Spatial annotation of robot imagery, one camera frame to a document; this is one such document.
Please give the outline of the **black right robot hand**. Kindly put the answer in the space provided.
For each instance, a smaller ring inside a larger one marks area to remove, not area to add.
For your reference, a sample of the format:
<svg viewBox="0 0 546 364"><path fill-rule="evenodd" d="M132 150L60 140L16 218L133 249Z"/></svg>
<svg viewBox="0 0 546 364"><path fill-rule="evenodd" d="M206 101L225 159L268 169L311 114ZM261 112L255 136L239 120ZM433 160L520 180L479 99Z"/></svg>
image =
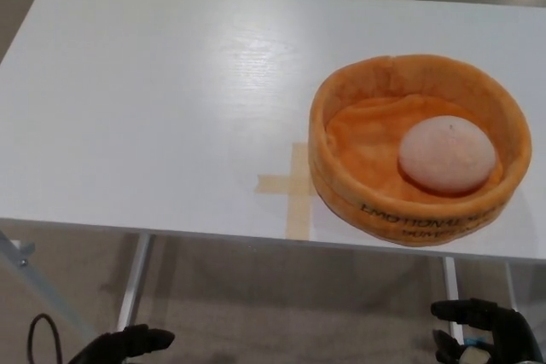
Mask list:
<svg viewBox="0 0 546 364"><path fill-rule="evenodd" d="M489 332L490 344L459 344L442 330L433 331L439 363L543 363L543 354L526 318L514 309L477 298L431 304L436 318Z"/></svg>

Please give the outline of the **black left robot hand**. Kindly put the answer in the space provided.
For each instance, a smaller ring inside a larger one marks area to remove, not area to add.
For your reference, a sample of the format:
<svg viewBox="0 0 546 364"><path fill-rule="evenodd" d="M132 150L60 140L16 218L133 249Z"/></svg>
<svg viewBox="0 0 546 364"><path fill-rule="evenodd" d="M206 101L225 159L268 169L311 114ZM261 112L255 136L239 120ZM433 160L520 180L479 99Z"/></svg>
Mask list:
<svg viewBox="0 0 546 364"><path fill-rule="evenodd" d="M146 324L127 326L120 332L108 332L95 338L78 352L69 364L118 364L168 349L175 339L173 332L151 328Z"/></svg>

